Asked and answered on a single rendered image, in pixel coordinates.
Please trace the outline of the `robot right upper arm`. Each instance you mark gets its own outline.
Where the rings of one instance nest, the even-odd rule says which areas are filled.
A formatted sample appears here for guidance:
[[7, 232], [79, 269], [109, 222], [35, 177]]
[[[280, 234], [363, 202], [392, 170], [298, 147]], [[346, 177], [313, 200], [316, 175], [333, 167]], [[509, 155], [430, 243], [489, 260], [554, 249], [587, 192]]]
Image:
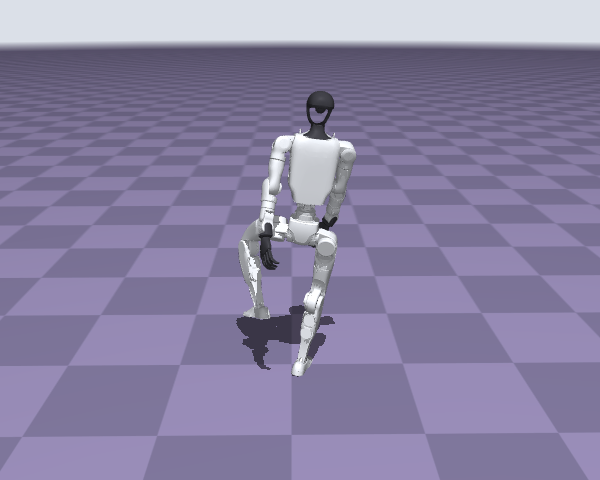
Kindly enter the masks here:
[[346, 190], [347, 181], [351, 175], [353, 163], [356, 160], [356, 152], [352, 143], [348, 141], [340, 141], [340, 159], [336, 170], [336, 178], [332, 193], [342, 194]]

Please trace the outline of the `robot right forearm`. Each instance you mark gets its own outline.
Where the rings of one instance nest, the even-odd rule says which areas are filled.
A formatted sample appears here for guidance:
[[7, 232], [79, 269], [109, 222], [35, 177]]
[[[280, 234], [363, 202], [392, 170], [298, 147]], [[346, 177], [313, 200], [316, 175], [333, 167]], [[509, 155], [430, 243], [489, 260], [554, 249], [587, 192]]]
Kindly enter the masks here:
[[[346, 185], [346, 189], [347, 189], [347, 185]], [[331, 221], [331, 219], [333, 217], [337, 217], [338, 220], [338, 214], [340, 212], [340, 207], [341, 207], [341, 203], [344, 201], [346, 195], [346, 190], [344, 193], [342, 194], [336, 194], [336, 193], [330, 193], [329, 196], [329, 202], [328, 205], [326, 207], [326, 213], [324, 218], [326, 219], [326, 221], [329, 223]]]

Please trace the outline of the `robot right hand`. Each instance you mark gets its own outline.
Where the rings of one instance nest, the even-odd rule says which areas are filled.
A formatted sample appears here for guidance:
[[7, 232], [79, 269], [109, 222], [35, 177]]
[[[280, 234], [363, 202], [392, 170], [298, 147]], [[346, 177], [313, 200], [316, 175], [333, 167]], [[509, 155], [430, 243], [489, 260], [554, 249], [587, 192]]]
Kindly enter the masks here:
[[[323, 222], [319, 223], [319, 228], [322, 228], [322, 229], [325, 229], [325, 230], [329, 231], [329, 227], [332, 227], [334, 225], [334, 223], [337, 221], [337, 217], [333, 217], [329, 223], [326, 221], [326, 219], [324, 217], [322, 218], [322, 221]], [[311, 246], [311, 245], [309, 245], [309, 246]], [[315, 246], [311, 246], [311, 247], [315, 248], [316, 245]]]

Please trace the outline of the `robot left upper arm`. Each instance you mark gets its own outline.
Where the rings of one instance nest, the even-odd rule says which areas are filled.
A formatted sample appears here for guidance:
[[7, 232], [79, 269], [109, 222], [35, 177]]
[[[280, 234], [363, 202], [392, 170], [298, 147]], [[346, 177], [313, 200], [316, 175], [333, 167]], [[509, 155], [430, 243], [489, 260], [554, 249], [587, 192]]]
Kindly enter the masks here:
[[278, 195], [282, 190], [280, 182], [284, 170], [286, 152], [291, 150], [295, 136], [283, 135], [275, 139], [272, 144], [272, 150], [269, 160], [268, 172], [269, 177], [269, 194]]

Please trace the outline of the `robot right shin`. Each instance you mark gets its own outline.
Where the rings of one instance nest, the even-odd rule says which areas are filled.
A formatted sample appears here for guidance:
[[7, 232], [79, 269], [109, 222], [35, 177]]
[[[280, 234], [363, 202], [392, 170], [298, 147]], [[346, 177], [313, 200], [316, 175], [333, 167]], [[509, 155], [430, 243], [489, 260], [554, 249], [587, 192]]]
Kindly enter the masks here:
[[316, 304], [316, 308], [315, 308], [315, 313], [309, 312], [307, 309], [306, 309], [306, 311], [304, 311], [302, 323], [301, 323], [301, 332], [300, 332], [301, 342], [300, 342], [300, 348], [299, 348], [298, 359], [297, 359], [297, 361], [300, 361], [300, 359], [302, 358], [303, 364], [306, 363], [310, 344], [317, 332], [321, 314], [322, 314], [322, 310], [323, 310], [323, 304], [324, 304], [324, 297], [319, 296], [317, 304]]

